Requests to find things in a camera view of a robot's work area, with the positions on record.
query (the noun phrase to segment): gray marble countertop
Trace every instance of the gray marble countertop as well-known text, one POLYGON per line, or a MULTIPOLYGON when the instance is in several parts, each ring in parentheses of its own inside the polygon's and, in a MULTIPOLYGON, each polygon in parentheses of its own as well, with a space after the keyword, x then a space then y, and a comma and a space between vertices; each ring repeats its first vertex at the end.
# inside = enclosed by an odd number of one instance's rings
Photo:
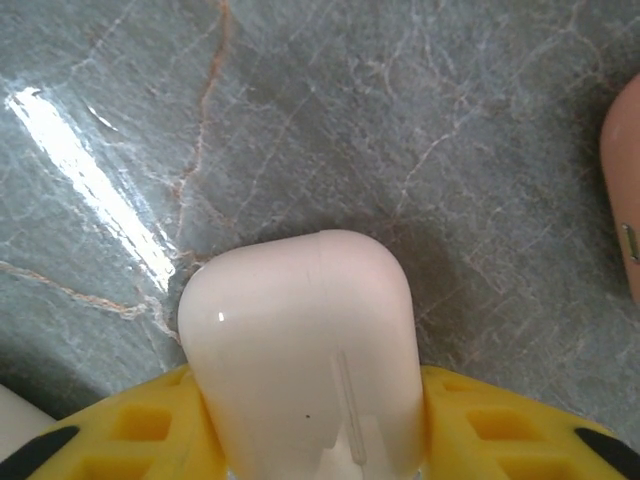
POLYGON ((628 0, 0 5, 0 379, 63 416, 184 361, 189 276, 325 228, 405 268, 424 363, 640 447, 598 159, 628 0))

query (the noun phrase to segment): marble surface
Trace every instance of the marble surface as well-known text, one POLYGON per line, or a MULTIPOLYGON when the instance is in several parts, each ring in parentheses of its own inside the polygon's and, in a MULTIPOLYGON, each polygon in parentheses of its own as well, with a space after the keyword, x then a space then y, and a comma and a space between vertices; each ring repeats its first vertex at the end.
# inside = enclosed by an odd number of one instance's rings
POLYGON ((599 168, 628 0, 0 5, 0 380, 60 417, 184 361, 228 249, 372 235, 421 360, 640 448, 640 310, 599 168))

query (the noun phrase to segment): black rubber pad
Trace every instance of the black rubber pad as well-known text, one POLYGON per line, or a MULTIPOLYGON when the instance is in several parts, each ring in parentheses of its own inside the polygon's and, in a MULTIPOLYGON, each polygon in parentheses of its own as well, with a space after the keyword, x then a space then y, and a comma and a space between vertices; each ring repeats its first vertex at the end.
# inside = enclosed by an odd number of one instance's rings
POLYGON ((78 427, 62 427, 34 438, 0 463, 0 479, 26 480, 80 431, 78 427))
POLYGON ((576 434, 625 478, 640 480, 640 455, 627 445, 589 428, 576 428, 576 434))

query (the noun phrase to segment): white object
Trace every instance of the white object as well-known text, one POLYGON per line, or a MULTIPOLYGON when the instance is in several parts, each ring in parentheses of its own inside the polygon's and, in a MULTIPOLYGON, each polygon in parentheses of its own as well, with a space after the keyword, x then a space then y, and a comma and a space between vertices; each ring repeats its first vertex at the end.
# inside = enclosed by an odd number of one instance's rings
POLYGON ((211 260, 180 338, 241 480, 408 479, 424 447, 411 294, 393 255, 325 231, 211 260))
POLYGON ((40 435, 54 419, 0 385, 0 462, 40 435))

